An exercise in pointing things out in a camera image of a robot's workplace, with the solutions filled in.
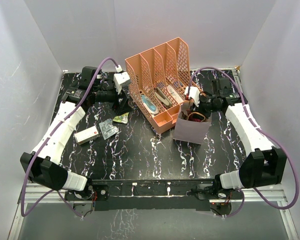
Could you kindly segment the green sour candy bag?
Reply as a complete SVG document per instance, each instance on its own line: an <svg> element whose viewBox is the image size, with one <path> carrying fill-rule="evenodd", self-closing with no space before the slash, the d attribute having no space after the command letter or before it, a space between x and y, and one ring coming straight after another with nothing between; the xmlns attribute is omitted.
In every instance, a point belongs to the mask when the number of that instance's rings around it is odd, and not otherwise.
<svg viewBox="0 0 300 240"><path fill-rule="evenodd" d="M115 116L113 118L114 122L121 123L121 124L127 124L128 120L129 120L129 113L128 112L126 112L126 113L124 113L122 115Z"/></svg>

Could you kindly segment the pink candy packet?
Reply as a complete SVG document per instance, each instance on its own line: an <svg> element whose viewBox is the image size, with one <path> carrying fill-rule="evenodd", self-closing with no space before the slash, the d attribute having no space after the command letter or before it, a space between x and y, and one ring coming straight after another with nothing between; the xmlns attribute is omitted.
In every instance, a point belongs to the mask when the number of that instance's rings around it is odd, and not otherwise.
<svg viewBox="0 0 300 240"><path fill-rule="evenodd" d="M200 116L200 115L191 115L189 118L188 118L189 121L192 121L192 122L198 122L198 123L201 123L201 122L204 122L206 120L206 117L205 116Z"/></svg>

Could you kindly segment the lilac paper bag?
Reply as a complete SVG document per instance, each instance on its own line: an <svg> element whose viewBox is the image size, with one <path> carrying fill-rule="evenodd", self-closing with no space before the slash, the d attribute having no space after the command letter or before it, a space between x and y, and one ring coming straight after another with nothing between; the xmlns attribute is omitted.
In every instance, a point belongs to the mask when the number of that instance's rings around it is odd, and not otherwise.
<svg viewBox="0 0 300 240"><path fill-rule="evenodd" d="M180 105L178 114L176 115L176 123L174 126L173 139L183 142L189 142L194 144L202 145L206 134L212 124L212 118L208 118L203 122L190 121L183 119L182 115L187 114L187 109L189 108L189 103L184 102Z"/></svg>

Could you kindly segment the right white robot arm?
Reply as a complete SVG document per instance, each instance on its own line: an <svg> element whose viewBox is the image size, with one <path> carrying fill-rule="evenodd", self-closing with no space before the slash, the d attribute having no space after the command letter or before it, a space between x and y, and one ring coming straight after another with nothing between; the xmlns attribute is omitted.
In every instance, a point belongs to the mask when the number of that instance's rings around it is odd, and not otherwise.
<svg viewBox="0 0 300 240"><path fill-rule="evenodd" d="M236 130L244 146L246 159L238 170L217 174L205 191L223 199L235 189L250 189L280 184L287 161L284 151L275 147L254 120L242 93L234 91L228 78L212 81L213 93L191 87L194 113L207 120L212 113L222 112Z"/></svg>

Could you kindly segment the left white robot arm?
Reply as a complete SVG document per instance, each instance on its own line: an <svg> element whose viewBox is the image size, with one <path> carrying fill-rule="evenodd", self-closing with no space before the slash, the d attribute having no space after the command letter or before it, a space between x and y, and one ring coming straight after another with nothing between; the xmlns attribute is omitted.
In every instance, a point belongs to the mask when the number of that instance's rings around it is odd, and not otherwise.
<svg viewBox="0 0 300 240"><path fill-rule="evenodd" d="M130 83L128 73L121 67L113 78L106 78L101 70L85 66L81 78L62 96L58 112L38 145L21 155L26 179L54 191L70 190L83 200L89 199L94 189L92 180L62 167L61 156L77 124L95 103L111 103L118 116L131 111L129 98L123 91Z"/></svg>

